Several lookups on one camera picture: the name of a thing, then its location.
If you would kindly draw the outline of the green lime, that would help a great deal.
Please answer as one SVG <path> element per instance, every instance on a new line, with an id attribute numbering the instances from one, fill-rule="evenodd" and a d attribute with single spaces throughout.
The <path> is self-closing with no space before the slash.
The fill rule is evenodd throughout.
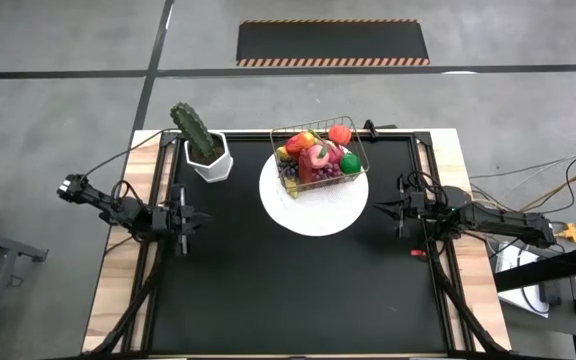
<path id="1" fill-rule="evenodd" d="M 342 156 L 339 167 L 344 174 L 356 174 L 361 172 L 362 162 L 358 155 L 346 153 Z"/>

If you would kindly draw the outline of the white plant pot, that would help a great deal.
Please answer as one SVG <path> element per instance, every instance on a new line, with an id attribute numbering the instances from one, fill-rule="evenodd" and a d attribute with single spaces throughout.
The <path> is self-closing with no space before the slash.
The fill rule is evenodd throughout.
<path id="1" fill-rule="evenodd" d="M 224 152 L 214 162 L 204 165 L 191 159 L 191 147 L 188 141 L 184 142 L 184 152 L 186 163 L 207 183 L 224 181 L 228 178 L 234 165 L 234 159 L 230 153 L 227 138 L 224 133 L 210 131 L 213 139 L 217 141 Z"/>

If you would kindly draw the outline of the black floor mat striped edges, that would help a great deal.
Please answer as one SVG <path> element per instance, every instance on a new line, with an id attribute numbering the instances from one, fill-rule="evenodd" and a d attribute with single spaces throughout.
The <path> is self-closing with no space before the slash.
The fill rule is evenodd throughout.
<path id="1" fill-rule="evenodd" d="M 239 25 L 238 67 L 427 66 L 416 19 L 246 20 Z"/>

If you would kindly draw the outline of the black frame strut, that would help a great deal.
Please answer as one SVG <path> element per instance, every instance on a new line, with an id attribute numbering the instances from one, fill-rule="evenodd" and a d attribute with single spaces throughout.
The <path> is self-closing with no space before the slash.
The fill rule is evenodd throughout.
<path id="1" fill-rule="evenodd" d="M 162 278 L 162 252 L 163 246 L 157 245 L 154 249 L 154 259 L 148 276 L 146 273 L 147 255 L 151 245 L 141 245 L 137 259 L 136 276 L 129 302 L 118 318 L 116 324 L 110 329 L 101 342 L 92 350 L 83 351 L 82 354 L 93 360 L 125 360 L 128 358 L 148 357 L 149 321 L 151 318 L 151 304 L 156 299 L 158 288 Z M 145 307 L 142 325 L 142 341 L 145 345 L 134 347 L 134 335 L 141 315 L 140 311 Z"/>
<path id="2" fill-rule="evenodd" d="M 468 308 L 464 298 L 459 295 L 458 291 L 445 274 L 435 245 L 429 246 L 428 256 L 433 272 L 439 283 L 439 288 L 450 298 L 457 310 L 457 313 L 466 322 L 470 332 L 483 347 L 484 353 L 486 355 L 508 355 L 509 352 L 498 344 L 484 329 L 474 313 Z"/>

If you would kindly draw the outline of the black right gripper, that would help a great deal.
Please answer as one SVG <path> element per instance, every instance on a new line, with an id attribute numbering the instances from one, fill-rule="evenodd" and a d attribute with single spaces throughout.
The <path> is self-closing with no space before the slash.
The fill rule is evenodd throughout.
<path id="1" fill-rule="evenodd" d="M 398 235 L 405 237 L 407 218 L 421 218 L 444 209 L 444 188 L 430 174 L 402 174 L 398 185 L 399 200 L 375 202 L 373 205 L 393 220 L 399 219 Z"/>

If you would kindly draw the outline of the green cactus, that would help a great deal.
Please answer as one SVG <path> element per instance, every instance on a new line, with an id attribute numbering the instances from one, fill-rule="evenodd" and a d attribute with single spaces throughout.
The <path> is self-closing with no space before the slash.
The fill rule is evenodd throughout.
<path id="1" fill-rule="evenodd" d="M 194 108 L 179 102 L 170 109 L 170 116 L 190 145 L 212 163 L 217 156 L 214 140 Z"/>

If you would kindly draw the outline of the purple red grape bunch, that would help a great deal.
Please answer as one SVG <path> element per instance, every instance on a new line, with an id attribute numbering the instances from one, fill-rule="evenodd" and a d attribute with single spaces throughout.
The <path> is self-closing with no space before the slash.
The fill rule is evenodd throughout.
<path id="1" fill-rule="evenodd" d="M 312 182 L 323 181 L 328 179 L 339 178 L 343 176 L 343 172 L 338 165 L 327 164 L 320 169 L 313 169 Z"/>

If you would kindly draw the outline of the black table mat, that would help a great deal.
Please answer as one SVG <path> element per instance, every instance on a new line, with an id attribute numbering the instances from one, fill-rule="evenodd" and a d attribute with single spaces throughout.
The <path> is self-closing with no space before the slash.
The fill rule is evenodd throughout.
<path id="1" fill-rule="evenodd" d="M 209 184 L 181 164 L 176 178 L 210 221 L 186 255 L 167 251 L 151 348 L 176 355 L 441 353 L 444 326 L 429 265 L 412 255 L 424 239 L 380 212 L 413 168 L 411 143 L 366 143 L 368 203 L 338 234 L 289 231 L 265 211 L 259 177 L 268 141 L 231 140 L 233 169 Z"/>

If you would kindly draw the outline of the orange toy fruit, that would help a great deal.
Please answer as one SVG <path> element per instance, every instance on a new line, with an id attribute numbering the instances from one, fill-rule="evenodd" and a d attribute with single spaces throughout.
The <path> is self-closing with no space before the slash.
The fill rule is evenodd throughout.
<path id="1" fill-rule="evenodd" d="M 309 132 L 300 132 L 290 139 L 285 144 L 286 152 L 291 156 L 299 155 L 303 150 L 307 150 L 315 143 L 315 136 Z"/>

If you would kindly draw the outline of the white paper sheet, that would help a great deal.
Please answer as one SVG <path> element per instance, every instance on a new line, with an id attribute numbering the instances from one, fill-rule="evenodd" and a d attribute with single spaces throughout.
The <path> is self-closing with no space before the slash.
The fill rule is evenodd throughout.
<path id="1" fill-rule="evenodd" d="M 522 248 L 510 246 L 497 256 L 495 274 L 534 263 L 538 259 L 539 256 L 530 252 L 527 246 Z M 550 305 L 542 300 L 538 285 L 499 291 L 498 297 L 506 304 L 521 308 L 543 318 L 549 317 Z"/>

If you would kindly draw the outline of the white round plate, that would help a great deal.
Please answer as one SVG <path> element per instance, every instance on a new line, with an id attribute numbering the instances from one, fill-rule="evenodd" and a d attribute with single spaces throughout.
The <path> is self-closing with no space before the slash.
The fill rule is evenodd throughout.
<path id="1" fill-rule="evenodd" d="M 293 198 L 280 182 L 275 157 L 264 163 L 259 178 L 261 202 L 277 224 L 300 235 L 333 235 L 355 223 L 364 211 L 369 195 L 366 173 L 354 180 L 299 191 Z"/>

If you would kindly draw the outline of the pink peach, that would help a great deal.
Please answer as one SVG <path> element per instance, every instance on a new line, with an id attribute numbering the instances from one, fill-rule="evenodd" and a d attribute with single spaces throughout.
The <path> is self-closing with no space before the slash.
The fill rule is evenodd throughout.
<path id="1" fill-rule="evenodd" d="M 328 164 L 329 153 L 326 146 L 313 145 L 308 149 L 307 155 L 313 169 L 320 169 Z"/>

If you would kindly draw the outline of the orange toy pumpkin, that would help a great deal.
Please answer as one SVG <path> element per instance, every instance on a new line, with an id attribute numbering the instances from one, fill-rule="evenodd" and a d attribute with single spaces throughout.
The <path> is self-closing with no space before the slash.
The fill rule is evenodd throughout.
<path id="1" fill-rule="evenodd" d="M 353 132 L 346 125 L 335 124 L 328 129 L 327 135 L 330 141 L 345 146 L 352 140 Z"/>

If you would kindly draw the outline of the pink dragon fruit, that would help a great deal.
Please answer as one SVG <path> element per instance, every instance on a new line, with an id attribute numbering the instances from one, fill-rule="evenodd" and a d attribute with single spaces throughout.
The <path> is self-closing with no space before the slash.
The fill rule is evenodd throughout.
<path id="1" fill-rule="evenodd" d="M 344 151 L 334 142 L 326 142 L 328 163 L 332 165 L 339 165 L 344 156 Z"/>

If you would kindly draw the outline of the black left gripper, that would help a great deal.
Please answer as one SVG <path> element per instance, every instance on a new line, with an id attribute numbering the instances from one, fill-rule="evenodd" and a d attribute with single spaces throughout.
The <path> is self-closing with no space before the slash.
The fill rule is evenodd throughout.
<path id="1" fill-rule="evenodd" d="M 174 242 L 175 253 L 186 256 L 188 237 L 192 227 L 200 227 L 213 220 L 209 214 L 194 212 L 186 203 L 186 188 L 183 184 L 174 184 L 170 189 L 170 199 L 154 208 L 152 212 L 152 231 L 154 241 L 158 243 Z"/>

